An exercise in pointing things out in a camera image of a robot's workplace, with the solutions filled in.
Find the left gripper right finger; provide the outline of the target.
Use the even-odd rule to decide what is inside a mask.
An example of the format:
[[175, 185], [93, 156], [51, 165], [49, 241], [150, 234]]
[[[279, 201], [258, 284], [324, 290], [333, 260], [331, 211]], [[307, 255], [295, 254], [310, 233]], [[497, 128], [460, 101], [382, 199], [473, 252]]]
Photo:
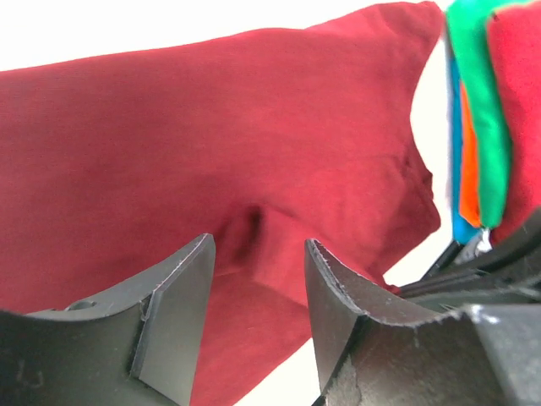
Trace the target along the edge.
[[539, 404], [538, 277], [404, 299], [311, 239], [305, 282], [317, 404]]

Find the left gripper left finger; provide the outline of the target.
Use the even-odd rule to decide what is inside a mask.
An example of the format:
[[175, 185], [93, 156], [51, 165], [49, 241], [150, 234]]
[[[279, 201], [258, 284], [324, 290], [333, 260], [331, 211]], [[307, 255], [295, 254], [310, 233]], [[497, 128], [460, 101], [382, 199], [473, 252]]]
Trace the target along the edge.
[[64, 310], [4, 311], [2, 404], [189, 404], [215, 257], [205, 233]]

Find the dark red t shirt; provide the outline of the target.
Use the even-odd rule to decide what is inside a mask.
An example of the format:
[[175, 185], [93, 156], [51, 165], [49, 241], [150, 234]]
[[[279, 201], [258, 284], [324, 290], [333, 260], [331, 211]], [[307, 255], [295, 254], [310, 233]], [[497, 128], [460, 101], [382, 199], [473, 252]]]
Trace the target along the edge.
[[383, 284], [440, 227], [410, 115], [443, 24], [386, 3], [2, 73], [1, 306], [67, 305], [211, 233], [192, 402], [236, 403], [309, 338], [307, 239]]

